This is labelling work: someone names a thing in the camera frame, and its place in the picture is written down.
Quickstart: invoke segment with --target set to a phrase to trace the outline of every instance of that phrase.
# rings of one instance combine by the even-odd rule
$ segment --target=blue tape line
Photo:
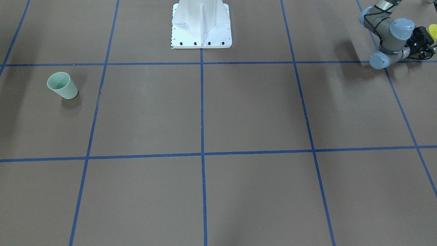
[[[416,149],[416,147],[415,146],[393,146],[393,147],[315,149],[315,152],[374,151],[374,150],[398,150],[398,149]]]
[[[201,156],[201,153],[90,156],[89,160]]]
[[[287,154],[287,153],[311,153],[312,150],[273,150],[273,151],[229,151],[229,152],[206,152],[205,155],[261,155],[261,154]]]
[[[313,158],[314,158],[314,164],[316,165],[317,178],[319,179],[320,192],[322,194],[323,206],[325,208],[326,220],[328,222],[329,234],[331,236],[331,243],[332,243],[333,246],[336,246],[335,238],[334,238],[334,232],[333,232],[332,225],[331,225],[331,218],[329,216],[328,204],[326,202],[325,190],[323,188],[323,182],[322,182],[322,177],[320,175],[319,163],[317,161],[317,155],[316,155],[316,152],[315,152],[314,142],[313,142],[313,139],[312,139],[311,128],[310,128],[309,120],[308,120],[308,114],[307,114],[306,107],[305,107],[305,100],[304,100],[304,96],[303,96],[303,93],[302,93],[302,87],[301,87],[301,83],[300,83],[300,79],[299,79],[299,73],[298,73],[298,69],[297,69],[297,65],[296,65],[295,53],[293,51],[293,44],[291,42],[290,31],[289,31],[288,23],[287,23],[287,17],[285,15],[285,9],[284,9],[284,2],[283,2],[283,0],[281,0],[281,8],[282,8],[282,14],[284,16],[285,29],[287,30],[288,43],[290,45],[291,57],[293,59],[293,66],[294,66],[295,73],[296,73],[296,80],[297,80],[298,87],[299,87],[299,94],[300,94],[301,99],[302,99],[302,107],[303,107],[303,112],[304,112],[304,115],[305,115],[306,127],[307,127],[307,130],[308,130],[308,136],[309,136],[309,141],[310,141],[310,144],[311,144],[311,150],[312,150],[312,155],[313,155]]]
[[[323,64],[323,63],[369,63],[369,61],[296,61],[297,64]]]
[[[204,62],[204,65],[231,65],[231,64],[291,64],[292,61],[258,61],[258,62]]]
[[[52,158],[20,158],[20,159],[0,159],[0,162],[47,162],[47,161],[73,161],[85,160],[86,157],[52,157]]]
[[[0,75],[3,73],[4,66],[7,62],[7,59],[9,58],[10,52],[12,51],[12,47],[14,46],[15,40],[17,39],[18,32],[20,31],[20,28],[21,28],[21,25],[23,24],[24,18],[26,17],[26,13],[27,13],[27,10],[29,8],[29,4],[30,4],[30,0],[28,0],[26,7],[24,8],[24,12],[23,12],[23,15],[21,16],[20,23],[18,24],[17,30],[15,31],[15,35],[12,38],[12,42],[10,43],[9,49],[7,50],[6,57],[4,58],[4,61],[3,61],[3,66],[0,68]]]
[[[428,180],[429,180],[429,182],[431,184],[431,187],[433,188],[434,195],[437,198],[437,189],[436,189],[436,186],[434,184],[434,181],[433,181],[433,179],[431,177],[430,171],[428,170],[428,167],[427,167],[427,165],[425,163],[425,160],[423,159],[422,153],[420,152],[419,148],[417,148],[417,153],[419,154],[420,161],[422,162],[422,166],[425,169],[425,173],[427,174]]]
[[[420,148],[420,149],[434,149],[434,148],[437,148],[437,145],[419,145],[418,148]]]
[[[338,64],[369,63],[369,61],[265,61],[265,62],[204,62],[204,65],[232,64]],[[430,60],[402,60],[398,63],[437,63]],[[4,67],[60,67],[60,66],[148,66],[148,65],[200,65],[200,62],[130,62],[130,63],[42,63],[42,64],[5,64]]]
[[[430,61],[430,60],[417,60],[417,61],[401,60],[401,61],[398,61],[398,63],[437,63],[437,61]]]
[[[132,65],[200,65],[200,62],[125,62],[107,63],[108,66],[132,66]]]
[[[204,125],[204,93],[203,93],[203,49],[200,49],[200,101],[201,101],[201,157],[202,157],[202,190],[203,190],[203,240],[208,245],[208,223],[206,206],[206,173],[205,173],[205,125]]]
[[[401,150],[401,149],[434,149],[437,145],[421,146],[389,146],[389,147],[365,147],[365,148],[333,148],[314,149],[314,152],[341,152],[341,151],[378,151],[378,150]],[[212,155],[263,155],[263,154],[288,154],[288,153],[311,153],[311,149],[303,150],[272,150],[272,151],[229,151],[229,152],[205,152],[205,156]],[[0,159],[0,162],[49,162],[49,161],[73,161],[73,160],[105,160],[105,159],[131,159],[131,158],[161,158],[161,157],[184,157],[202,156],[202,153],[177,153],[177,154],[149,154],[149,155],[102,155],[82,157],[52,157],[52,158],[20,158]]]
[[[73,226],[71,228],[70,241],[68,244],[69,246],[73,246],[74,233],[76,232],[77,217],[79,216],[80,201],[82,200],[83,185],[85,183],[85,176],[87,175],[87,168],[88,160],[85,160],[82,171],[82,179],[80,180],[79,194],[77,195],[76,210],[74,211]]]
[[[360,8],[360,12],[363,12],[363,8],[361,8],[360,1],[358,1],[358,0],[356,0],[356,1],[357,1],[357,4],[358,4],[358,8]]]
[[[103,82],[105,80],[105,73],[106,73],[106,67],[107,67],[106,64],[108,63],[109,52],[111,50],[112,36],[114,35],[115,22],[117,20],[117,13],[118,13],[118,6],[119,6],[119,4],[120,4],[120,0],[117,0],[117,4],[115,5],[114,19],[112,21],[111,34],[109,35],[108,49],[106,51],[105,65],[103,67],[102,79],[100,81],[99,94],[97,96],[96,108],[94,110],[93,125],[91,127],[90,140],[89,140],[89,143],[88,143],[88,149],[87,149],[87,155],[86,155],[87,159],[85,160],[85,164],[83,165],[82,180],[80,182],[79,195],[78,195],[78,198],[77,198],[76,211],[74,213],[73,226],[71,228],[71,235],[70,235],[69,246],[73,246],[74,233],[76,231],[77,217],[79,215],[80,200],[82,199],[83,185],[85,183],[85,176],[87,174],[88,158],[89,158],[90,152],[91,152],[91,145],[92,145],[93,136],[94,136],[94,128],[96,126],[97,113],[99,111],[99,100],[100,100],[100,95],[102,93]]]
[[[104,63],[7,64],[6,67],[103,66]]]
[[[429,180],[429,182],[430,182],[430,185],[431,185],[431,187],[433,188],[434,195],[435,195],[435,197],[437,198],[437,189],[436,189],[436,187],[435,187],[435,185],[434,185],[434,181],[433,181],[433,179],[432,179],[432,177],[431,177],[431,175],[430,175],[430,172],[428,171],[428,167],[427,167],[427,165],[426,165],[426,163],[425,163],[425,160],[424,160],[423,157],[422,157],[422,153],[420,152],[420,148],[419,148],[419,145],[417,144],[416,138],[414,137],[413,131],[411,130],[411,127],[410,127],[410,124],[409,124],[409,122],[408,122],[407,116],[406,116],[405,111],[404,111],[404,109],[403,109],[403,107],[402,107],[402,104],[401,104],[401,102],[400,102],[400,100],[399,100],[398,94],[396,93],[395,86],[393,85],[392,78],[390,77],[390,74],[388,73],[387,68],[384,68],[384,71],[385,71],[385,74],[387,75],[387,78],[388,78],[388,81],[389,81],[389,83],[390,83],[390,86],[392,87],[393,94],[395,95],[395,98],[396,98],[396,101],[397,101],[397,103],[398,103],[398,106],[399,106],[399,108],[400,108],[400,110],[401,110],[401,112],[402,112],[402,116],[404,117],[405,124],[406,124],[407,127],[408,127],[408,131],[410,132],[411,138],[413,139],[414,146],[415,146],[416,149],[417,149],[417,154],[419,154],[420,161],[422,162],[423,168],[425,169],[425,173],[427,174],[427,177],[428,177],[428,180]]]

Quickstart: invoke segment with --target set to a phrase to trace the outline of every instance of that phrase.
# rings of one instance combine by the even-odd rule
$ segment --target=gray joint cap
[[[407,40],[411,37],[414,27],[415,25],[412,20],[399,18],[390,25],[390,32],[399,40]]]
[[[370,56],[369,63],[372,68],[379,70],[388,67],[390,65],[390,60],[387,55],[381,51],[377,51]]]

